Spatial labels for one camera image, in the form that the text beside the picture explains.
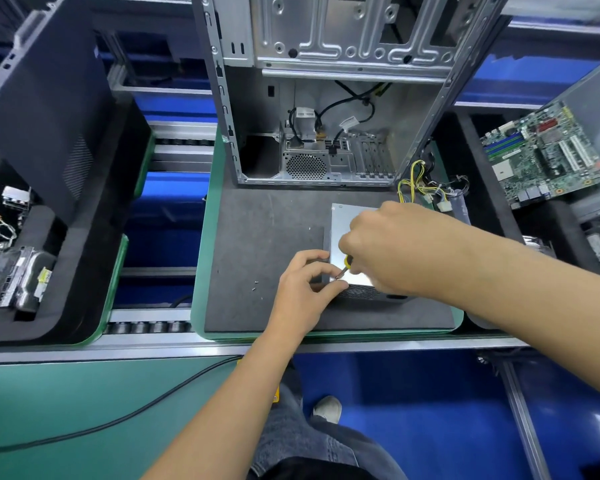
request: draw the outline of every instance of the jeans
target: jeans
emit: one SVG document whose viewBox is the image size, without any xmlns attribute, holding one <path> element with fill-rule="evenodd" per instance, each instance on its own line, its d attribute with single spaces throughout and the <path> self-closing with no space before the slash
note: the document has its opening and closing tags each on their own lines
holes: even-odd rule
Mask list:
<svg viewBox="0 0 600 480">
<path fill-rule="evenodd" d="M 289 368 L 280 384 L 280 400 L 272 405 L 264 425 L 251 470 L 262 476 L 281 460 L 293 456 L 354 465 L 378 480 L 406 480 L 391 455 L 362 433 L 329 423 L 320 416 L 307 421 L 299 375 Z"/>
</svg>

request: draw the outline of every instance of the green circuit board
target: green circuit board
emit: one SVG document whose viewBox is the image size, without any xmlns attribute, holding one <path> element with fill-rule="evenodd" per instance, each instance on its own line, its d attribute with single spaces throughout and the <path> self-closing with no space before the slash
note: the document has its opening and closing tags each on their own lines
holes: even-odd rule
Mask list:
<svg viewBox="0 0 600 480">
<path fill-rule="evenodd" d="M 512 209 L 600 183 L 600 155 L 561 101 L 481 141 Z"/>
</svg>

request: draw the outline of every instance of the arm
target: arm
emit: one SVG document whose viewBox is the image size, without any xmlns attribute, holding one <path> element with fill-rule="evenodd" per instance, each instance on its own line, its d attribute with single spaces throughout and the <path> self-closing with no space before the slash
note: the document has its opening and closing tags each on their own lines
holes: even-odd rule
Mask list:
<svg viewBox="0 0 600 480">
<path fill-rule="evenodd" d="M 319 292 L 309 284 L 340 270 L 323 262 L 327 251 L 301 251 L 280 277 L 278 293 L 263 334 L 222 387 L 144 475 L 144 480 L 243 479 L 256 450 L 282 374 L 304 336 L 338 293 L 343 281 Z"/>
<path fill-rule="evenodd" d="M 376 288 L 485 318 L 600 390 L 600 276 L 410 203 L 360 214 L 340 249 Z"/>
</svg>

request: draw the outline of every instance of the white sneaker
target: white sneaker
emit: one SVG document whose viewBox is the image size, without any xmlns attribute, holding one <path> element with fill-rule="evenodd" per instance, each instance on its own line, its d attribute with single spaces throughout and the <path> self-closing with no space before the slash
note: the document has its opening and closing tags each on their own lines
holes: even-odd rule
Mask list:
<svg viewBox="0 0 600 480">
<path fill-rule="evenodd" d="M 323 397 L 313 408 L 314 416 L 322 416 L 328 422 L 337 424 L 342 414 L 342 403 L 334 395 Z"/>
</svg>

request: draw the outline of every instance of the hand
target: hand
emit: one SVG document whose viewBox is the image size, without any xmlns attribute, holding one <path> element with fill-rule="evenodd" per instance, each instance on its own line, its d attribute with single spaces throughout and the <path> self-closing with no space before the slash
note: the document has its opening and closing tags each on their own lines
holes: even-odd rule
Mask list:
<svg viewBox="0 0 600 480">
<path fill-rule="evenodd" d="M 319 287 L 309 283 L 321 274 L 336 277 L 340 273 L 341 270 L 332 264 L 313 261 L 328 257 L 329 252 L 322 250 L 296 253 L 280 276 L 266 331 L 277 334 L 282 340 L 292 340 L 296 346 L 312 331 L 329 302 L 349 286 L 342 280 Z"/>
<path fill-rule="evenodd" d="M 365 273 L 385 293 L 441 301 L 479 266 L 485 246 L 508 241 L 412 203 L 384 202 L 350 227 L 339 247 L 353 256 L 353 274 Z"/>
</svg>

